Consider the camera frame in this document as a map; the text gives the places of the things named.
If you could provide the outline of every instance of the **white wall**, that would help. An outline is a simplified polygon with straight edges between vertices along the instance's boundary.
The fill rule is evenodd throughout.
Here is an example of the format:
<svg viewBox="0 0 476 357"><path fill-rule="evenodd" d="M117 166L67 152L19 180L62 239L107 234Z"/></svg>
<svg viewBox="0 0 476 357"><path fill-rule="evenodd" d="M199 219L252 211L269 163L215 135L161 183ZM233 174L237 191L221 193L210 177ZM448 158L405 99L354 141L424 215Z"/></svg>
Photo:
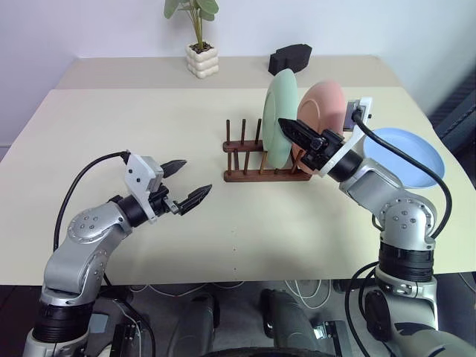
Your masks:
<svg viewBox="0 0 476 357"><path fill-rule="evenodd" d="M205 37L222 56L375 54L431 110L476 63L475 0L221 0ZM22 130L75 57L182 56L184 13L163 0L0 0L0 144Z"/></svg>

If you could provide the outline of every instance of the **black sponge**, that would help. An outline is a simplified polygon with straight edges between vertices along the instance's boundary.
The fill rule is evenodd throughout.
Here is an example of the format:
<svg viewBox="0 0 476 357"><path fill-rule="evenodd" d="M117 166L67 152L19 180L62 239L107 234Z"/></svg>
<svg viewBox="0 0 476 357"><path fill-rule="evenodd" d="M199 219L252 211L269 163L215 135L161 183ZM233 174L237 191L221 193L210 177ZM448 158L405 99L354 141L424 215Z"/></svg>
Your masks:
<svg viewBox="0 0 476 357"><path fill-rule="evenodd" d="M269 57L268 72L273 76L285 68L289 68L295 73L299 72L309 63L311 51L312 47L304 44L280 48Z"/></svg>

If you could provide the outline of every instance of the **plate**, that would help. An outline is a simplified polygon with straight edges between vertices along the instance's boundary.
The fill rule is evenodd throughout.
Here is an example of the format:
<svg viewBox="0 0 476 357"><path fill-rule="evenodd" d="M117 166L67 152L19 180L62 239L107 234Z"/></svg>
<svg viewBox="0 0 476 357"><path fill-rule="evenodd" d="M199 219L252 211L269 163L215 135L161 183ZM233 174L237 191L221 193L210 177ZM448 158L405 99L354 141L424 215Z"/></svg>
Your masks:
<svg viewBox="0 0 476 357"><path fill-rule="evenodd" d="M298 85L293 71L284 69L273 78L266 92L263 110L263 149L268 152L268 163L282 168L288 161L291 142L283 134L279 118L296 120Z"/></svg>
<svg viewBox="0 0 476 357"><path fill-rule="evenodd" d="M439 177L445 175L445 164L440 154L427 141L412 132L396 128L373 130L380 138L401 149L421 162ZM372 139L364 139L364 154L394 173L406 188L431 187L437 183L426 173L403 160L393 152L381 147Z"/></svg>
<svg viewBox="0 0 476 357"><path fill-rule="evenodd" d="M305 93L297 108L297 119L303 121L314 131L321 134L331 129L342 135L347 104L341 86L334 81L314 84ZM292 155L296 158L301 148L292 144ZM300 160L297 163L305 173L314 174L317 170L309 169Z"/></svg>

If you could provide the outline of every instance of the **white pot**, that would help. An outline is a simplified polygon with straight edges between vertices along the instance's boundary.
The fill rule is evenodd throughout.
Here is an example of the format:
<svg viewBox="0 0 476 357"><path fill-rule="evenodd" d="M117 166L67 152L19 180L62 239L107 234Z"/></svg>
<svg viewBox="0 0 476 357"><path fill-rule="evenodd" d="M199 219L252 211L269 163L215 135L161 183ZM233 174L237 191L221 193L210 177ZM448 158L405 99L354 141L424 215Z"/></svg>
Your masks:
<svg viewBox="0 0 476 357"><path fill-rule="evenodd" d="M218 51L216 48L198 54L190 48L190 45L187 45L185 52L187 53L187 68L198 78L203 79L218 72Z"/></svg>

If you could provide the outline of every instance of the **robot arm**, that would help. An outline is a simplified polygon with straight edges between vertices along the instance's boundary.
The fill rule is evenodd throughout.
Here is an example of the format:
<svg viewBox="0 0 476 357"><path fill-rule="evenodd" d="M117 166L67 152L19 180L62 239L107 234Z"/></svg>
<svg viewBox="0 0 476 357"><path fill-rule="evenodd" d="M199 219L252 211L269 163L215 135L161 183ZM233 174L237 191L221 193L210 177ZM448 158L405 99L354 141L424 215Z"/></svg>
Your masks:
<svg viewBox="0 0 476 357"><path fill-rule="evenodd" d="M350 102L347 115L356 111L365 123L370 98ZM378 217L381 224L379 264L375 270L379 290L366 296L367 329L404 357L473 356L466 342L438 331L437 281L433 276L437 212L426 198L410 193L392 172L352 151L363 132L357 126L344 138L324 130L318 134L300 120L279 119L285 136L301 147L301 161L320 176L339 182L339 189Z"/></svg>
<svg viewBox="0 0 476 357"><path fill-rule="evenodd" d="M133 227L154 223L167 212L184 215L210 192L208 185L180 203L168 198L161 180L185 163L159 166L150 157L131 154L125 180L131 195L116 196L72 219L65 241L46 265L39 314L27 336L24 357L83 356L89 318L111 253Z"/></svg>

